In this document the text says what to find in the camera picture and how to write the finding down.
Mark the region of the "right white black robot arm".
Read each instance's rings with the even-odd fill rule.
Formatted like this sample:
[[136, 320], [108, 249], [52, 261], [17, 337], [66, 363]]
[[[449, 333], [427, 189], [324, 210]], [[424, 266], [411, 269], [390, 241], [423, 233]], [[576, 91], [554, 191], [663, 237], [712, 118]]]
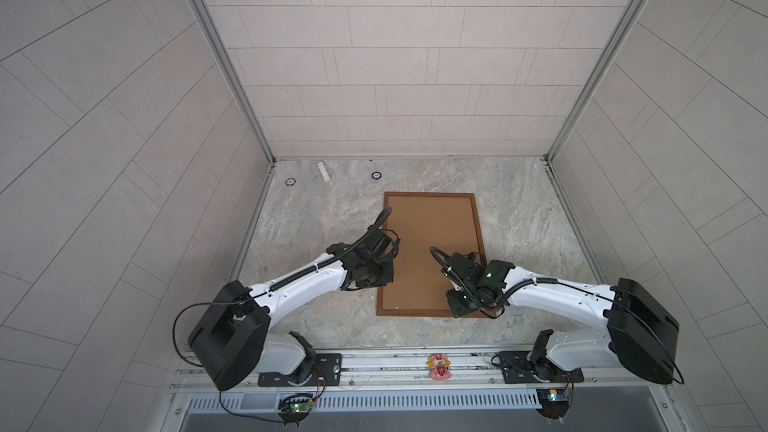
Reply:
[[526, 358], [512, 369], [550, 383], [570, 383], [583, 368], [616, 367], [655, 384], [685, 382], [676, 363], [679, 323], [638, 282], [579, 283], [487, 261], [475, 252], [447, 254], [433, 247], [430, 253], [452, 284], [446, 297], [456, 318], [479, 312], [498, 319], [518, 307], [583, 325], [577, 332], [540, 331]]

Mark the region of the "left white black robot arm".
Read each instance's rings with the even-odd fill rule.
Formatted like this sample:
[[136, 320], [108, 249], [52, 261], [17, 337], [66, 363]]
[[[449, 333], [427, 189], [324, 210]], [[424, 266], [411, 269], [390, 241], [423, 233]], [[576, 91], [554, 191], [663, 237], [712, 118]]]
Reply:
[[301, 386], [313, 376], [317, 352], [301, 334], [280, 335], [273, 327], [324, 294], [388, 285], [399, 245], [394, 232], [372, 228], [357, 242], [334, 244], [280, 278], [251, 286], [232, 281], [207, 305], [187, 343], [219, 391], [253, 372]]

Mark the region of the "pink toy figure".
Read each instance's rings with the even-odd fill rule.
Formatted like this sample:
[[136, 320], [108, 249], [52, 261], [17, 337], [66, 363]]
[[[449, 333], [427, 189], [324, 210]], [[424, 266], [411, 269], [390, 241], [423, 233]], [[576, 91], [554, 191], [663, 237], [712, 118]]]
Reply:
[[432, 354], [427, 360], [430, 378], [435, 381], [445, 381], [452, 377], [450, 360], [441, 353]]

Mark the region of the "white cylinder tube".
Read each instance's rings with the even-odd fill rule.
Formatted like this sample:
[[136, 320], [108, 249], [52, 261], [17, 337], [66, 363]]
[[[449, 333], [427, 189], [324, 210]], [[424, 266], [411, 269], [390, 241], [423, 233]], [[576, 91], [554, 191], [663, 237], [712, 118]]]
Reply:
[[330, 174], [323, 162], [318, 162], [317, 167], [324, 182], [328, 183], [331, 180]]

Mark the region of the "right green circuit board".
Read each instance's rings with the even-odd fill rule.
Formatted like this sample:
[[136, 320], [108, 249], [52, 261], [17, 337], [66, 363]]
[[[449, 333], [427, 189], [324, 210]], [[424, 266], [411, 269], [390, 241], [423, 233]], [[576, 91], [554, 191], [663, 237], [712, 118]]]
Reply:
[[564, 418], [571, 407], [570, 393], [565, 389], [537, 389], [540, 407], [537, 412], [552, 420]]

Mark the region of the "green circuit board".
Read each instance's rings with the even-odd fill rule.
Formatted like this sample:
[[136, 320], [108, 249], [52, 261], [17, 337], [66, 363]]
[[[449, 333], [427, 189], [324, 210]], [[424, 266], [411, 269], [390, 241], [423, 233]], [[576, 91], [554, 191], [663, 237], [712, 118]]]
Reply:
[[537, 389], [540, 407], [537, 412], [552, 420], [564, 418], [571, 407], [570, 393], [565, 389]]
[[284, 424], [299, 424], [306, 419], [315, 406], [315, 397], [309, 393], [298, 393], [278, 403], [277, 415]]

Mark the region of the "left green circuit board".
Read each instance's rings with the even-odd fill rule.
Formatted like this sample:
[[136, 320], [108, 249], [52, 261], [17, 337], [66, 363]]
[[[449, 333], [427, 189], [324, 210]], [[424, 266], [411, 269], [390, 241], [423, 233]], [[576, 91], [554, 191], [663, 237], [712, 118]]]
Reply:
[[298, 393], [278, 403], [277, 415], [284, 424], [299, 424], [306, 419], [315, 406], [315, 397], [309, 393]]

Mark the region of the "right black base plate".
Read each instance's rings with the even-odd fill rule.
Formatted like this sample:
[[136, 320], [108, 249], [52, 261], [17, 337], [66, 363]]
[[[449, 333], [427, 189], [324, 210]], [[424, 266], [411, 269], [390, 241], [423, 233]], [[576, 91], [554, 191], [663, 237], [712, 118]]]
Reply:
[[500, 369], [506, 384], [563, 384], [582, 383], [584, 374], [580, 368], [566, 371], [548, 358], [532, 361], [525, 351], [501, 351], [494, 355], [491, 364]]

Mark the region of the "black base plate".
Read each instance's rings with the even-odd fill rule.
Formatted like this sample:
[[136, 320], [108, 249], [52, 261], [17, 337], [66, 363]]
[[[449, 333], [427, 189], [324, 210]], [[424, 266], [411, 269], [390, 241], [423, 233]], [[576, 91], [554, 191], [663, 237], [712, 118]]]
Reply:
[[259, 387], [337, 386], [341, 365], [342, 355], [339, 353], [310, 354], [288, 375], [260, 373], [257, 384]]
[[494, 355], [491, 364], [500, 369], [506, 384], [563, 384], [582, 383], [584, 374], [580, 368], [566, 371], [548, 358], [532, 361], [525, 351], [501, 351]]

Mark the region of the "aluminium front rail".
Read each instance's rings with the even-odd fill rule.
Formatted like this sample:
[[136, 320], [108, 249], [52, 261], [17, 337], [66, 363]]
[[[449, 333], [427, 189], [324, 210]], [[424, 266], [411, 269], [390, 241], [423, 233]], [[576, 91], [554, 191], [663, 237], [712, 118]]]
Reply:
[[[491, 364], [494, 355], [501, 351], [525, 351], [530, 345], [508, 346], [457, 346], [457, 347], [416, 347], [393, 349], [338, 349], [320, 350], [320, 353], [339, 353], [342, 355], [340, 382], [337, 386], [316, 387], [259, 387], [260, 373], [249, 374], [239, 384], [229, 389], [229, 393], [239, 392], [279, 392], [288, 395], [298, 392], [355, 391], [355, 390], [473, 390], [499, 388], [549, 388], [563, 384], [506, 384], [500, 369]], [[452, 377], [445, 381], [435, 381], [429, 376], [428, 357], [432, 354], [444, 354], [451, 362]], [[584, 381], [576, 383], [578, 387], [597, 386], [648, 386], [645, 381], [620, 366], [607, 368], [581, 368]]]

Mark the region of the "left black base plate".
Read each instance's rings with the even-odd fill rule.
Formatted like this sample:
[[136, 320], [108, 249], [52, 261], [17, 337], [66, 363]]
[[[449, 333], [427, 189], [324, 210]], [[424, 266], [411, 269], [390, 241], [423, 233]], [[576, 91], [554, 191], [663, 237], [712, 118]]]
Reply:
[[260, 373], [257, 384], [259, 387], [337, 386], [341, 365], [342, 355], [339, 353], [310, 354], [288, 375]]

